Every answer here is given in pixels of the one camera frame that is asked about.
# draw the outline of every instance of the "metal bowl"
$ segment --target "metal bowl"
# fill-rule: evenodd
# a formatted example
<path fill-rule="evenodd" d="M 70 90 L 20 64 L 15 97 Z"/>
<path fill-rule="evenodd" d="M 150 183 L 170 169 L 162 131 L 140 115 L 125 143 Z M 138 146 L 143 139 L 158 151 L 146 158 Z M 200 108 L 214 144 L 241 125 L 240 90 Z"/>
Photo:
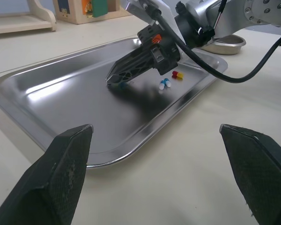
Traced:
<path fill-rule="evenodd" d="M 201 49 L 220 55 L 235 55 L 240 52 L 242 46 L 246 45 L 246 41 L 237 35 L 229 35 L 220 38 L 210 45 L 206 45 Z"/>

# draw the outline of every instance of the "tray rim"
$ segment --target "tray rim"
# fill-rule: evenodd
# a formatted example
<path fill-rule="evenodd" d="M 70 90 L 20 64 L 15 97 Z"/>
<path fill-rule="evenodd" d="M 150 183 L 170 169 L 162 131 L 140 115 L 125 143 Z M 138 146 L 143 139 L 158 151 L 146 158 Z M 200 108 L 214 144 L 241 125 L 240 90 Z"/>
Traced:
<path fill-rule="evenodd" d="M 22 73 L 26 73 L 29 72 L 31 70 L 34 70 L 36 68 L 40 68 L 40 67 L 44 67 L 44 66 L 48 66 L 50 64 L 54 64 L 63 60 L 67 60 L 76 56 L 80 56 L 86 53 L 89 53 L 91 51 L 95 51 L 110 45 L 114 45 L 114 44 L 118 44 L 121 42 L 125 42 L 125 41 L 129 41 L 129 40 L 135 40 L 138 38 L 126 38 L 123 40 L 119 40 L 119 41 L 115 41 L 115 42 L 111 42 L 108 44 L 104 44 L 104 45 L 100 45 L 94 48 L 90 48 L 87 50 L 83 50 L 81 52 L 75 52 L 73 54 L 67 55 L 67 56 L 63 56 L 54 60 L 50 60 L 47 62 L 43 62 L 37 65 L 33 65 L 31 67 L 26 67 L 11 73 L 8 73 L 2 77 L 0 77 L 0 85 L 8 78 L 14 76 L 14 75 L 19 75 Z M 227 62 L 222 59 L 221 57 L 214 55 L 212 53 L 209 52 L 205 52 L 199 49 L 195 49 L 195 52 L 197 53 L 202 53 L 204 55 L 208 55 L 211 56 L 213 58 L 215 58 L 218 62 L 219 62 L 219 67 L 217 68 L 217 70 L 219 72 L 224 72 L 227 68 L 228 68 L 228 64 Z M 180 107 L 178 107 L 174 113 L 170 113 L 170 116 L 164 115 L 163 113 L 160 113 L 156 118 L 154 118 L 150 123 L 154 122 L 154 120 L 156 119 L 160 119 L 160 116 L 162 115 L 163 118 L 161 118 L 160 120 L 162 120 L 162 125 L 159 126 L 158 129 L 154 130 L 153 132 L 150 132 L 149 135 L 145 136 L 145 138 L 138 144 L 129 144 L 129 139 L 127 140 L 126 143 L 110 150 L 107 152 L 102 152 L 100 154 L 104 155 L 104 154 L 111 154 L 114 153 L 116 151 L 120 151 L 122 157 L 117 158 L 115 160 L 112 160 L 110 162 L 107 163 L 100 163 L 100 164 L 96 164 L 96 165 L 89 165 L 87 164 L 87 168 L 97 168 L 97 167 L 103 167 L 103 166 L 108 166 L 108 165 L 112 165 L 118 162 L 121 162 L 122 160 L 128 158 L 129 156 L 133 155 L 141 146 L 143 146 L 146 142 L 148 142 L 157 132 L 159 132 L 164 126 L 166 126 L 177 114 L 179 114 L 185 107 L 188 106 L 188 104 L 190 102 L 192 102 L 205 88 L 207 88 L 209 85 L 211 85 L 215 80 L 217 80 L 217 78 L 215 78 L 212 75 L 207 75 L 204 79 L 202 79 L 201 81 L 199 81 L 196 85 L 194 85 L 191 89 L 189 89 L 189 91 L 181 96 L 180 99 L 178 99 L 175 103 L 173 103 L 170 107 L 168 107 L 167 109 L 165 109 L 163 112 L 167 112 L 170 108 L 175 107 L 175 105 L 179 105 L 181 103 L 181 100 L 183 99 L 185 101 L 184 104 L 182 104 Z M 9 101 L 7 98 L 5 98 L 1 93 L 0 93 L 0 109 L 6 113 L 13 122 L 15 122 L 42 150 L 46 150 L 46 147 L 43 145 L 41 140 L 52 140 L 54 138 L 54 136 L 50 135 L 49 133 L 47 133 L 40 124 L 38 124 L 37 122 L 35 122 L 33 120 L 32 117 L 30 117 L 29 114 L 26 114 L 25 111 L 20 110 L 12 101 Z"/>

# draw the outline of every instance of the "stainless steel tray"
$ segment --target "stainless steel tray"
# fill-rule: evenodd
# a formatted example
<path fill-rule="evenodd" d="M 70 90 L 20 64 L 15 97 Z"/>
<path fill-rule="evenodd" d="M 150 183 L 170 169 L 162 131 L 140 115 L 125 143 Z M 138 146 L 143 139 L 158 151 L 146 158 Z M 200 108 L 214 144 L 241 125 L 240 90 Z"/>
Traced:
<path fill-rule="evenodd" d="M 10 73 L 0 78 L 0 107 L 42 148 L 67 129 L 94 126 L 88 168 L 110 165 L 132 155 L 215 78 L 191 61 L 180 64 L 183 81 L 152 69 L 124 89 L 109 89 L 113 63 L 139 46 L 127 39 Z M 223 72 L 227 63 L 197 51 Z M 172 87 L 159 90 L 162 79 Z"/>

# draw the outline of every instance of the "table surface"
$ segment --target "table surface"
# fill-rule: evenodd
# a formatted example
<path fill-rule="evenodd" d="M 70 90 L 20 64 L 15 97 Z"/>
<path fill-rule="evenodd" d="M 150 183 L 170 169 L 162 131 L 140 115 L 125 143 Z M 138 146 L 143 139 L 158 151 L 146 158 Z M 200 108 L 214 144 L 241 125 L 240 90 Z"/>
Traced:
<path fill-rule="evenodd" d="M 56 32 L 0 35 L 0 76 L 49 59 L 133 37 L 146 24 L 130 16 Z M 249 73 L 279 38 L 250 30 L 247 45 L 224 56 L 225 74 Z M 256 225 L 219 134 L 222 123 L 270 135 L 281 145 L 281 47 L 252 80 L 216 81 L 129 159 L 87 171 L 73 225 Z M 42 150 L 0 109 L 0 205 Z"/>

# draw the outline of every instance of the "blue and white capsule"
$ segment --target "blue and white capsule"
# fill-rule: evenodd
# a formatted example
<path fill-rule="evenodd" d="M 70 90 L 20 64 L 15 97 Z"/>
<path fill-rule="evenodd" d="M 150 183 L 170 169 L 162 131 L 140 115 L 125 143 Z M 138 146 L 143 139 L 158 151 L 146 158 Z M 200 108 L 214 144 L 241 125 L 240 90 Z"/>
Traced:
<path fill-rule="evenodd" d="M 165 88 L 165 85 L 166 85 L 166 84 L 165 84 L 165 81 L 164 81 L 164 80 L 161 81 L 160 84 L 159 84 L 159 89 L 160 89 L 160 90 L 163 90 L 163 89 Z"/>
<path fill-rule="evenodd" d="M 172 83 L 169 81 L 168 78 L 165 78 L 164 81 L 165 81 L 165 85 L 166 85 L 168 88 L 170 88 L 170 87 L 172 86 Z"/>

